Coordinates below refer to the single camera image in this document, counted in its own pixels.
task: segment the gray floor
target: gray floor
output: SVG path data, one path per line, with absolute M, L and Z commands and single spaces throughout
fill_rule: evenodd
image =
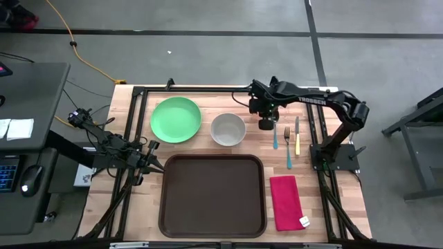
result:
M 42 0 L 23 1 L 41 16 L 40 28 L 62 28 Z M 53 0 L 72 28 L 143 30 L 308 31 L 303 1 L 252 0 Z M 443 2 L 438 0 L 311 0 L 318 32 L 441 33 Z M 77 35 L 83 57 L 113 77 L 130 84 L 248 84 L 272 75 L 298 85 L 316 86 L 318 78 L 310 38 L 182 37 Z M 400 134 L 384 138 L 380 131 L 413 110 L 417 101 L 441 88 L 443 40 L 320 39 L 329 86 L 337 86 L 368 102 L 370 117 L 355 135 L 368 148 L 359 156 L 363 195 L 373 237 L 379 241 L 441 247 L 443 199 L 405 203 L 403 195 L 419 184 Z M 113 83 L 79 62 L 66 35 L 0 34 L 0 50 L 36 62 L 70 62 L 69 79 L 80 86 L 111 95 Z M 97 109 L 109 98 L 96 97 L 67 84 L 82 107 Z M 73 110 L 66 96 L 57 110 Z M 107 110 L 97 114 L 104 121 Z M 54 122 L 53 130 L 73 141 L 84 133 Z M 84 201 L 84 196 L 66 198 Z M 23 238 L 0 243 L 69 238 L 80 218 L 80 207 L 60 216 L 62 225 L 39 227 Z

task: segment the keyboard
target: keyboard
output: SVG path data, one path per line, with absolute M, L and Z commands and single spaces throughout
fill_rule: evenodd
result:
M 4 156 L 0 158 L 0 192 L 12 192 L 15 187 L 20 158 Z

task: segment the green plate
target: green plate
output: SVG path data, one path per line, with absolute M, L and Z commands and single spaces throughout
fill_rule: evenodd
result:
M 201 112 L 197 104 L 184 97 L 162 101 L 152 112 L 151 129 L 157 138 L 171 143 L 183 142 L 200 129 Z

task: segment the brown tray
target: brown tray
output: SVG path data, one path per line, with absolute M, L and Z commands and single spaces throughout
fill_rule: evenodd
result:
M 165 164 L 159 227 L 169 238 L 255 238 L 266 229 L 262 161 L 175 155 Z

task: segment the wooden tabletop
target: wooden tabletop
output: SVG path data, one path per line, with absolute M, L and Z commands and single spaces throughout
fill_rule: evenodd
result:
M 115 117 L 115 121 L 107 125 L 107 129 L 124 134 L 133 85 L 118 85 L 114 91 L 108 118 Z M 154 108 L 164 99 L 172 96 L 184 96 L 195 101 L 202 114 L 201 128 L 197 134 L 186 142 L 168 144 L 161 142 L 150 128 L 150 115 Z M 247 103 L 245 93 L 236 93 L 235 97 Z M 136 105 L 134 122 L 132 124 L 131 140 L 135 136 L 135 127 L 140 109 L 140 98 Z M 327 129 L 332 134 L 340 125 L 336 114 L 329 108 L 324 108 Z M 222 147 L 214 142 L 210 136 L 210 124 L 220 113 L 235 113 L 246 123 L 244 140 L 234 147 Z M 294 153 L 294 136 L 291 134 L 291 151 L 293 169 L 286 166 L 286 142 L 283 138 L 284 127 L 290 126 L 293 131 L 296 116 L 300 117 L 300 155 Z M 311 135 L 308 126 L 306 104 L 293 103 L 288 107 L 280 108 L 280 120 L 277 124 L 279 148 L 273 148 L 273 131 L 258 129 L 259 117 L 251 115 L 248 109 L 235 103 L 230 93 L 149 93 L 142 136 L 161 142 L 156 155 L 161 163 L 175 154 L 253 154 L 258 156 L 264 165 L 266 206 L 268 225 L 265 233 L 255 239 L 232 239 L 231 241 L 253 242 L 325 242 L 327 241 L 322 203 L 316 172 L 311 168 L 309 145 Z M 308 216 L 311 225 L 306 230 L 277 232 L 275 229 L 274 213 L 269 187 L 269 178 L 272 176 L 294 175 L 296 177 L 303 214 Z M 349 172 L 336 172 L 343 209 L 362 233 L 371 237 L 365 203 L 361 188 L 356 177 Z M 131 201 L 127 216 L 125 240 L 137 241 L 219 241 L 220 239 L 170 239 L 159 230 L 159 205 L 163 176 L 150 174 L 144 176 L 143 184 L 132 188 Z M 101 172 L 92 180 L 91 189 L 84 209 L 84 216 L 80 224 L 79 236 L 86 234 L 98 222 L 109 207 L 114 179 L 106 171 Z M 117 210 L 114 232 L 120 216 Z M 334 231 L 338 234 L 335 212 L 332 211 Z

